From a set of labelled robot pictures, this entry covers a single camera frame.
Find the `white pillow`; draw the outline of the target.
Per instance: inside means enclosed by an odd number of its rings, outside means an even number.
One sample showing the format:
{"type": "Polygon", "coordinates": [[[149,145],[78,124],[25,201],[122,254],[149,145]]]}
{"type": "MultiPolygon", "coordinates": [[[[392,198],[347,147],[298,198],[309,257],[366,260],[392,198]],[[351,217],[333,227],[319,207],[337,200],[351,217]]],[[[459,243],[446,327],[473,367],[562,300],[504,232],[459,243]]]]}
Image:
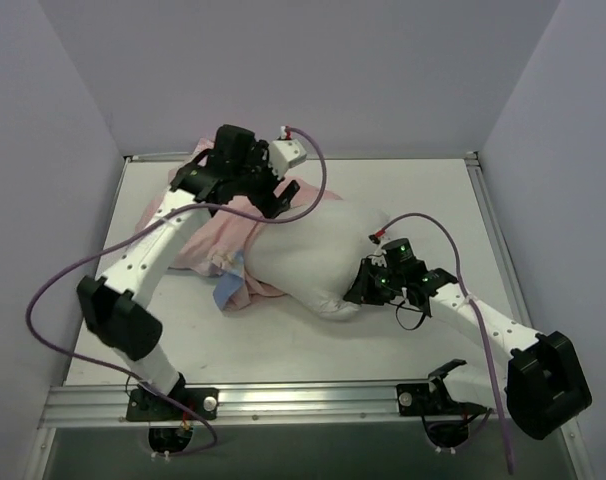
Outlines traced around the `white pillow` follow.
{"type": "Polygon", "coordinates": [[[360,307],[344,295],[374,252],[369,235],[388,220],[377,207],[323,200],[299,220],[263,226],[245,253],[246,271],[320,318],[348,321],[360,307]]]}

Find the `pink blue pillowcase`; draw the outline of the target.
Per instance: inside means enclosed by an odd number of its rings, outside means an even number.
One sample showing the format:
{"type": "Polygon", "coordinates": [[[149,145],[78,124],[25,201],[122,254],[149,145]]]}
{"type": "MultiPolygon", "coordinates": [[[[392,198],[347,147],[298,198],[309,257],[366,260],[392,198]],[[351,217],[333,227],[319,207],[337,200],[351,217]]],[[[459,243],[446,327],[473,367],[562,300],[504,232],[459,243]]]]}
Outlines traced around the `pink blue pillowcase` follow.
{"type": "MultiPolygon", "coordinates": [[[[277,187],[277,195],[282,192],[287,181],[294,180],[299,192],[291,202],[287,214],[296,215],[294,210],[304,211],[316,200],[319,187],[305,182],[300,177],[288,177],[277,187]]],[[[134,232],[138,233],[158,220],[157,213],[164,197],[164,190],[152,200],[137,222],[134,232]]],[[[260,212],[245,197],[235,197],[229,206],[235,210],[260,216],[260,212]]],[[[214,302],[221,311],[243,309],[263,298],[284,296],[285,293],[269,283],[265,283],[249,273],[246,260],[251,253],[251,245],[266,227],[279,225],[255,222],[228,212],[216,213],[207,224],[197,230],[187,240],[170,268],[192,270],[204,277],[218,278],[213,292],[214,302]]]]}

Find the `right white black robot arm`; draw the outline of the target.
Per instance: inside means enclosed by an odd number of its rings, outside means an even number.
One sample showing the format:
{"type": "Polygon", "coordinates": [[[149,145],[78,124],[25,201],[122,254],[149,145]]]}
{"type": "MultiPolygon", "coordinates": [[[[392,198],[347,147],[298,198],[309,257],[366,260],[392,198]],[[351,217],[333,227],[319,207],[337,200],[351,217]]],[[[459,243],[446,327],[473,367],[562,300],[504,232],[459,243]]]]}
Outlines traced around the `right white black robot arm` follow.
{"type": "Polygon", "coordinates": [[[476,299],[453,274],[428,268],[405,238],[362,259],[344,298],[357,305],[418,311],[422,319],[447,324],[484,351],[486,371],[453,359],[431,372],[427,394],[412,403],[416,411],[438,415],[460,406],[479,411],[502,404],[525,434],[542,440],[592,403],[567,336],[545,335],[476,299]]]}

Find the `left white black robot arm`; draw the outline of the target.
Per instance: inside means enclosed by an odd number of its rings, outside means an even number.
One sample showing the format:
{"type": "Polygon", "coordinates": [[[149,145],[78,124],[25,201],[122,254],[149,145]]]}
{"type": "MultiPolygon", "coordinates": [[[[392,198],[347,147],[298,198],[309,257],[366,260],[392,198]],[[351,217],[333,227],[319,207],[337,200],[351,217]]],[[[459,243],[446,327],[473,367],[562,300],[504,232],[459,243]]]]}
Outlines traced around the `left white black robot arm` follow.
{"type": "Polygon", "coordinates": [[[119,246],[120,259],[77,286],[88,330],[150,392],[149,408],[162,419],[183,411],[184,379],[160,345],[162,323],[147,309],[152,295],[187,241],[216,214],[275,223],[289,209],[300,186],[285,175],[307,156],[291,133],[284,126],[265,141],[221,126],[213,145],[177,170],[146,226],[119,246]]]}

